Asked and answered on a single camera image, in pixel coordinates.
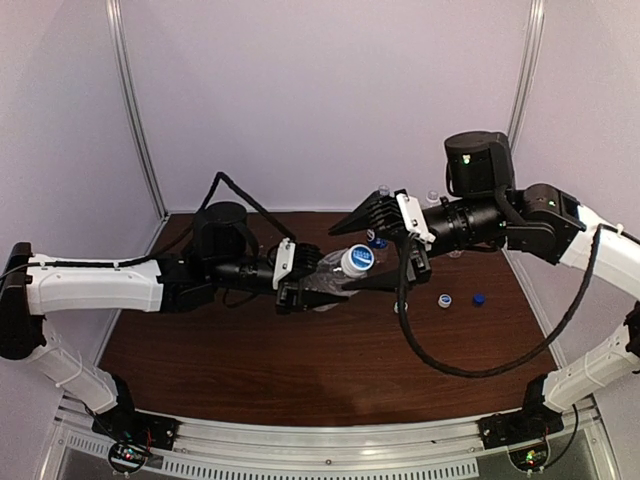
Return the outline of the clear plastic bottle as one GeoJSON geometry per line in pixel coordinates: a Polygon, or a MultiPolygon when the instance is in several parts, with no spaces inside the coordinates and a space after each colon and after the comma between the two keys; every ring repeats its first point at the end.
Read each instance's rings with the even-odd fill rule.
{"type": "Polygon", "coordinates": [[[367,271],[358,269],[352,259],[355,250],[350,247],[327,254],[318,263],[316,272],[301,281],[302,288],[345,298],[355,295],[356,290],[345,290],[344,286],[367,275],[367,271]]]}

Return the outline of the Pepsi label plastic bottle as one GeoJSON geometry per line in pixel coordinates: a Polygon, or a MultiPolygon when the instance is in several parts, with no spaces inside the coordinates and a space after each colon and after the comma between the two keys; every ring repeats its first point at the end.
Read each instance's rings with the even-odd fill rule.
{"type": "Polygon", "coordinates": [[[367,245],[372,250],[375,263],[377,265],[386,262],[389,254],[389,243],[387,240],[379,237],[373,229],[366,231],[367,245]]]}

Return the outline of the white Pocari Sweat cap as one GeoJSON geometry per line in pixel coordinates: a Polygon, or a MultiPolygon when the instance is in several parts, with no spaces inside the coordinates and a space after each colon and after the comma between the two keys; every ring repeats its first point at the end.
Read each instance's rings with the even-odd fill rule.
{"type": "Polygon", "coordinates": [[[449,308],[452,305],[452,297],[449,294],[441,294],[438,298],[438,305],[443,308],[449,308]]]}

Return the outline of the blue bottle cap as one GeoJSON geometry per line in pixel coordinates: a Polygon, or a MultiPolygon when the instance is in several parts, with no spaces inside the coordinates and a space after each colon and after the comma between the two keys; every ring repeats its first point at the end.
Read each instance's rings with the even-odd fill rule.
{"type": "Polygon", "coordinates": [[[484,294],[476,293],[472,297],[472,302],[475,306],[481,307],[486,303],[486,296],[484,294]]]}

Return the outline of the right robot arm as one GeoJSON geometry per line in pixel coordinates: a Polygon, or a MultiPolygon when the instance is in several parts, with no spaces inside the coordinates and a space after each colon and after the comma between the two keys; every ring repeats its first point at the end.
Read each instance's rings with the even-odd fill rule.
{"type": "MultiPolygon", "coordinates": [[[[396,245],[399,267],[357,282],[357,289],[404,296],[429,279],[434,257],[507,248],[580,269],[586,278],[638,295],[637,238],[554,186],[518,189],[505,134],[463,132],[447,138],[444,148],[448,194],[438,205],[422,208],[403,190],[390,197],[372,193],[331,227],[334,236],[370,229],[396,245]]],[[[532,380],[520,409],[480,419],[483,446],[493,449],[559,432],[563,413],[576,402],[638,370],[639,314],[632,311],[597,347],[532,380]]]]}

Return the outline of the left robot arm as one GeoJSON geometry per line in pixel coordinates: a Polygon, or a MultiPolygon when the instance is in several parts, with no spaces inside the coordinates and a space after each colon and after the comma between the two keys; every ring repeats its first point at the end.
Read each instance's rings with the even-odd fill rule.
{"type": "Polygon", "coordinates": [[[181,313],[213,301],[218,289],[272,295],[280,313],[342,303],[344,297],[309,290],[322,254],[292,234],[269,257],[235,202],[197,212],[191,240],[180,255],[160,253],[130,260],[72,260],[35,255],[28,242],[14,245],[1,276],[1,356],[34,364],[57,387],[81,400],[108,434],[130,438],[143,429],[126,382],[85,363],[44,323],[51,312],[137,310],[181,313]]]}

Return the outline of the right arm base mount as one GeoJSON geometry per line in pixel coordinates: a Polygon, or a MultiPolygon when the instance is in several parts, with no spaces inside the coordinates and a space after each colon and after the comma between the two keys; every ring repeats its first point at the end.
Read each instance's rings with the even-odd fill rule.
{"type": "Polygon", "coordinates": [[[560,413],[524,409],[483,417],[477,426],[485,450],[505,447],[511,464],[527,474],[546,468],[548,436],[564,429],[560,413]]]}

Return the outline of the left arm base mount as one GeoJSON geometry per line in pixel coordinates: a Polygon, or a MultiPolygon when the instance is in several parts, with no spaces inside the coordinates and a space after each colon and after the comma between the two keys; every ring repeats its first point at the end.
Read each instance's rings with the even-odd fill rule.
{"type": "Polygon", "coordinates": [[[171,451],[180,422],[172,417],[143,413],[134,407],[116,405],[97,413],[84,405],[93,420],[92,431],[113,441],[107,462],[116,475],[129,478],[152,458],[153,449],[171,451]]]}

